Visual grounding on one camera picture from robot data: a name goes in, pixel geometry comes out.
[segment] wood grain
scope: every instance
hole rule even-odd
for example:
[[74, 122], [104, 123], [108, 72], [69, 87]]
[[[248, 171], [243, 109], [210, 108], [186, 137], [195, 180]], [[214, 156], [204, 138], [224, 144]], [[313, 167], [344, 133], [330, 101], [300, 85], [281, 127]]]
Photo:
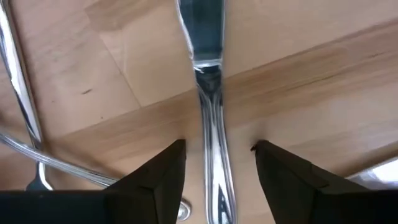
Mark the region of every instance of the wood grain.
[[[260, 138], [343, 176], [398, 155], [396, 6], [228, 2], [224, 111], [240, 223], [273, 223], [249, 151]], [[205, 223], [200, 110], [174, 1], [14, 8], [51, 153], [122, 177], [186, 138], [186, 223]], [[0, 127], [28, 141], [4, 67]], [[33, 178], [33, 162], [3, 146], [0, 168], [0, 189]], [[49, 175], [57, 189], [98, 188]]]
[[[235, 75], [396, 17], [397, 1], [227, 1], [224, 67]], [[141, 105], [194, 87], [174, 0], [86, 8]]]
[[[398, 155], [397, 37], [398, 21], [393, 21], [225, 80], [239, 221], [272, 223], [249, 151], [257, 139], [339, 175]], [[52, 149], [73, 161], [91, 158], [94, 162], [79, 163], [122, 175], [177, 138], [188, 139], [184, 196], [195, 212], [187, 223], [204, 223], [194, 90], [58, 138]], [[75, 185], [71, 180], [64, 184]]]

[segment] metal handle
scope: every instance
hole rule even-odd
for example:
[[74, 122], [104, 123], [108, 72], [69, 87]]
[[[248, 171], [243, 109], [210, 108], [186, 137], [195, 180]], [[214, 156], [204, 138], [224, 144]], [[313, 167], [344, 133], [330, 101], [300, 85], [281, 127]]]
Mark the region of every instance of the metal handle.
[[[12, 87], [16, 93], [30, 139], [33, 146], [41, 150], [42, 135], [8, 0], [0, 0], [0, 35], [2, 59], [6, 66]], [[45, 166], [43, 164], [37, 164], [37, 172], [43, 185], [47, 189], [52, 190], [51, 185], [45, 178]]]
[[205, 148], [206, 216], [209, 224], [236, 223], [236, 202], [226, 143], [221, 64], [194, 65]]
[[24, 144], [23, 142], [20, 142], [12, 138], [11, 136], [5, 134], [4, 132], [0, 133], [0, 142], [30, 157], [33, 160], [40, 161], [43, 164], [62, 170], [69, 174], [82, 177], [102, 187], [109, 187], [110, 185], [114, 184], [117, 181], [116, 179], [106, 177], [103, 174], [100, 174], [99, 172], [88, 170], [84, 167], [71, 164], [68, 162], [63, 162], [59, 159], [47, 155], [42, 151], [35, 150], [34, 148]]

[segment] knife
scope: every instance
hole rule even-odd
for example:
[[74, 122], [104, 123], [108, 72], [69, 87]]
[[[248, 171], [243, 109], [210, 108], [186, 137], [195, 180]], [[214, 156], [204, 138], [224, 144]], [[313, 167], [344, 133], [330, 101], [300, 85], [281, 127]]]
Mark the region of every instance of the knife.
[[223, 118], [223, 0], [177, 0], [197, 84], [205, 150], [205, 202], [209, 224], [235, 224], [236, 202]]

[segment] light wood surface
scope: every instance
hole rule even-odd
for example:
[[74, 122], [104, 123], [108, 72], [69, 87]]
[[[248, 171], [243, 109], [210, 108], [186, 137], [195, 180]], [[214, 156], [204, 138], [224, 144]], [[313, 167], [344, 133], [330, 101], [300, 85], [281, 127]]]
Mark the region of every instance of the light wood surface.
[[[51, 153], [122, 177], [188, 142], [186, 223], [205, 223], [197, 93], [173, 0], [14, 0]], [[228, 1], [224, 112], [240, 223], [273, 223], [249, 151], [268, 139], [348, 175], [398, 155], [397, 1]], [[0, 127], [26, 142], [6, 71]], [[57, 189], [97, 189], [50, 170]], [[0, 146], [0, 189], [34, 163]]]

